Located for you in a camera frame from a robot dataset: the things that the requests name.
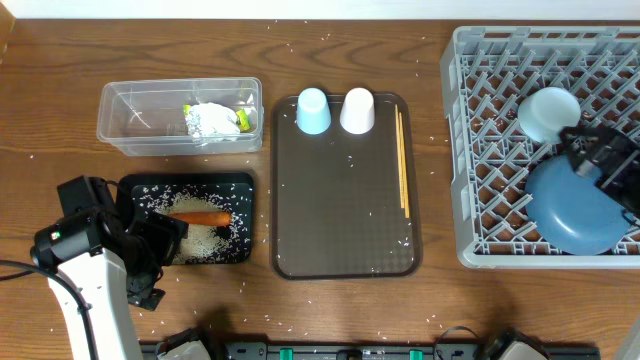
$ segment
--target black tray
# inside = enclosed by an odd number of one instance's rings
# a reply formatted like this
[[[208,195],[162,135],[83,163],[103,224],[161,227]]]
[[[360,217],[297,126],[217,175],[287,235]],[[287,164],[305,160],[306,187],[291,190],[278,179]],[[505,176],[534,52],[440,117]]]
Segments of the black tray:
[[[152,211],[149,202],[166,200],[173,204],[174,194],[188,194],[198,199],[212,199],[224,210],[233,214],[230,227],[216,228],[216,235],[224,246],[211,253],[189,257],[185,264],[236,264],[246,260],[251,253],[253,223],[253,179],[246,173],[230,174],[135,174],[128,175],[119,182],[116,208],[125,226],[134,219],[141,219]],[[176,260],[184,258],[183,240]]]
[[[395,94],[375,94],[375,125],[353,135],[340,125],[344,96],[330,95],[331,126],[308,135],[295,123],[297,99],[283,99],[273,117],[274,270],[291,280],[411,274],[422,242],[407,104]],[[410,219],[400,208],[396,104],[403,114]]]

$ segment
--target clear plastic container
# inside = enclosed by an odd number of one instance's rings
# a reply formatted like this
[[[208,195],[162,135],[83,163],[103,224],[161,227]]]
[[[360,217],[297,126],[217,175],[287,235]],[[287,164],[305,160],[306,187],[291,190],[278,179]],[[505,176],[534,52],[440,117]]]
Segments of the clear plastic container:
[[[251,128],[193,138],[183,106],[208,102],[245,109]],[[202,155],[257,151],[263,126],[262,84],[256,78],[128,81],[102,90],[97,135],[127,156]]]

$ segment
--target white dish rack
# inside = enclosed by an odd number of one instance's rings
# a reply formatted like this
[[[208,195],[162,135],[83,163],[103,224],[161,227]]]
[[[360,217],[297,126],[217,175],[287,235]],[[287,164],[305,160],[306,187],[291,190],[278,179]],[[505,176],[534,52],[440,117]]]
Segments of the white dish rack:
[[[640,28],[460,27],[440,61],[451,130],[451,198],[458,258],[472,268],[640,268],[640,229],[609,252],[564,253],[526,215],[530,171],[558,154],[520,130],[518,105],[562,87],[584,126],[614,127],[640,141]]]

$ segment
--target carrot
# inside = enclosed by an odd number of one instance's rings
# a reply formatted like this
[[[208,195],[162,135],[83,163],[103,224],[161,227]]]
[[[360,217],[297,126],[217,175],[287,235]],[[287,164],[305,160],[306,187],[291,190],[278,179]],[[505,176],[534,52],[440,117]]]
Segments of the carrot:
[[[191,212],[180,214],[169,214],[170,217],[182,220],[189,225],[205,226],[229,226],[231,225],[231,214],[224,211],[217,212]]]

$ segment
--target wooden chopstick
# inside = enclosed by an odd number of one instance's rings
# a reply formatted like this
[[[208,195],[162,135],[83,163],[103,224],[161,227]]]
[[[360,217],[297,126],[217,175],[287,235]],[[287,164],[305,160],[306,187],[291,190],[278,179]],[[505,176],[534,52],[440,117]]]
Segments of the wooden chopstick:
[[[396,151],[398,153],[398,189],[400,191],[400,208],[404,209],[404,181],[402,180],[402,135],[398,119],[398,104],[396,104]]]
[[[411,214],[409,213],[409,186],[407,186],[407,158],[404,148],[404,127],[402,126],[402,113],[398,114],[399,122],[398,126],[400,127],[400,150],[402,156],[402,188],[404,195],[404,216],[409,218]]]

